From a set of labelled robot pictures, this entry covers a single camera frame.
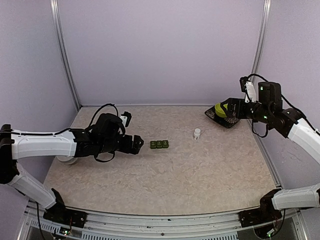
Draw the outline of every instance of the lavender wall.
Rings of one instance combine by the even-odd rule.
[[[242,97],[264,1],[64,0],[82,105],[213,104]]]
[[[50,1],[0,1],[0,125],[58,131],[76,114],[60,58]],[[40,181],[51,157],[19,161]],[[1,239],[13,240],[28,199],[0,185]]]
[[[320,127],[320,1],[273,0],[259,74]],[[271,131],[264,145],[287,189],[320,182],[320,166],[299,146]],[[320,236],[320,210],[303,212],[311,239]]]

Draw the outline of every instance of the table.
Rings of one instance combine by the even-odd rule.
[[[119,107],[120,114],[132,114],[126,134],[145,142],[140,153],[117,152],[108,163],[85,157],[64,165],[55,159],[45,184],[67,206],[106,213],[175,216],[259,206],[275,183],[247,121],[226,129],[205,116],[208,108]],[[97,109],[81,108],[72,127],[85,128]],[[195,128],[201,129],[198,141]],[[153,140],[168,140],[169,148],[150,149]]]

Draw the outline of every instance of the green block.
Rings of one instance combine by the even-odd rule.
[[[150,141],[150,148],[156,149],[157,148],[157,142],[156,141]]]
[[[164,149],[167,149],[169,147],[169,141],[168,140],[162,140],[162,147]]]
[[[156,148],[162,149],[162,141],[156,141]]]

